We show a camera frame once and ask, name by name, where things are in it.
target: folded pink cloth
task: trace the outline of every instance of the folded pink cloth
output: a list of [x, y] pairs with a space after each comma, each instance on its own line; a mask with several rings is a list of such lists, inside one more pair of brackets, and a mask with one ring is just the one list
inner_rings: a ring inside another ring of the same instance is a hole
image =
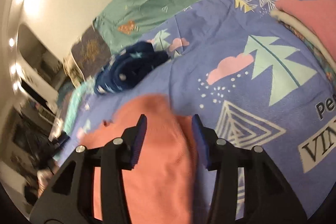
[[[147, 131], [138, 164], [123, 170], [127, 205], [133, 224], [190, 224], [196, 170], [196, 145], [191, 117], [175, 116], [163, 95], [146, 95], [128, 102], [80, 144], [89, 149], [104, 146], [133, 127], [141, 114]], [[102, 219], [100, 168], [94, 172], [94, 217]]]
[[336, 0], [277, 0], [275, 5], [316, 34], [336, 61]]

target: bed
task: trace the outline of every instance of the bed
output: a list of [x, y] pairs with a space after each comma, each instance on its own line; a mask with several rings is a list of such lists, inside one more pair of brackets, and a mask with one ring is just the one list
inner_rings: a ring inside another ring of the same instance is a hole
[[[98, 17], [94, 27], [105, 41], [108, 37], [112, 42], [125, 41], [111, 43], [112, 54], [129, 43], [147, 41], [166, 50], [171, 61], [132, 90], [105, 95], [86, 92], [58, 164], [78, 145], [77, 132], [89, 134], [139, 95], [166, 94], [175, 113], [199, 114], [204, 126], [214, 128], [219, 137], [234, 145], [246, 149], [262, 145], [308, 217], [312, 216], [332, 189], [336, 175], [332, 168], [336, 162], [335, 113], [321, 113], [317, 106], [325, 106], [327, 100], [334, 104], [336, 96], [313, 53], [270, 17], [275, 1], [199, 0], [155, 23], [129, 23], [120, 33], [118, 26], [99, 25]], [[199, 164], [194, 199], [194, 219], [199, 223], [206, 220], [215, 175]], [[239, 178], [237, 218], [244, 208], [243, 172]]]

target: bedding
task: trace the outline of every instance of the bedding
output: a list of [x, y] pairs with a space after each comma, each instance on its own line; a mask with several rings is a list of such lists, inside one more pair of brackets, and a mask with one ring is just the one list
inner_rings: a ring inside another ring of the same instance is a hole
[[336, 63], [319, 38], [299, 20], [283, 11], [274, 9], [271, 11], [270, 15], [303, 41], [314, 57], [318, 60], [325, 72], [325, 75], [336, 90]]
[[[178, 115], [199, 114], [204, 126], [238, 147], [263, 146], [310, 217], [335, 183], [336, 95], [305, 44], [269, 15], [275, 1], [200, 0], [145, 33], [140, 39], [165, 45], [172, 61], [132, 90], [87, 95], [59, 164], [87, 124], [92, 132], [133, 98], [167, 94]], [[215, 176], [198, 166], [196, 223], [206, 220]], [[243, 208], [240, 170], [237, 218]]]
[[319, 38], [336, 60], [336, 0], [278, 0], [276, 7], [294, 16]]
[[[190, 224], [197, 159], [192, 120], [175, 116], [165, 96], [131, 100], [118, 110], [113, 123], [104, 122], [80, 143], [89, 149], [102, 147], [137, 124], [142, 114], [147, 118], [147, 130], [139, 161], [131, 172], [122, 171], [132, 223]], [[94, 173], [93, 211], [94, 217], [102, 220], [100, 168]]]
[[87, 81], [117, 54], [150, 29], [198, 0], [112, 0], [74, 44], [63, 61], [64, 71], [78, 89], [69, 104], [64, 127], [71, 134]]
[[123, 49], [98, 73], [94, 91], [104, 94], [130, 90], [167, 60], [166, 51], [154, 51], [152, 44], [137, 42]]

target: navy blue cloth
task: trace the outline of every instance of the navy blue cloth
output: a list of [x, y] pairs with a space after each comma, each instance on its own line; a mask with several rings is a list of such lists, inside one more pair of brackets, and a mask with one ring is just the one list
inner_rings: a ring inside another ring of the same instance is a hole
[[168, 60], [165, 51], [155, 52], [153, 45], [140, 41], [126, 47], [105, 65], [96, 78], [96, 94], [117, 93], [134, 88], [147, 74]]
[[60, 87], [60, 89], [58, 90], [58, 97], [57, 97], [57, 101], [56, 101], [56, 104], [57, 104], [57, 107], [58, 108], [61, 108], [62, 107], [62, 103], [63, 103], [63, 100], [65, 99], [65, 96], [72, 90], [74, 90], [75, 87], [74, 85], [72, 84], [71, 80], [66, 80], [62, 86]]

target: white dot print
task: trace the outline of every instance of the white dot print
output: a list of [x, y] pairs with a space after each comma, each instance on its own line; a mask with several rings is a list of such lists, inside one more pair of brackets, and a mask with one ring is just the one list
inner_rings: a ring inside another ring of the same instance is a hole
[[97, 87], [97, 90], [98, 90], [100, 93], [106, 93], [106, 91], [105, 91], [101, 86], [98, 86], [98, 87]]
[[125, 81], [126, 80], [126, 75], [124, 74], [119, 74], [119, 79], [122, 80], [122, 81]]

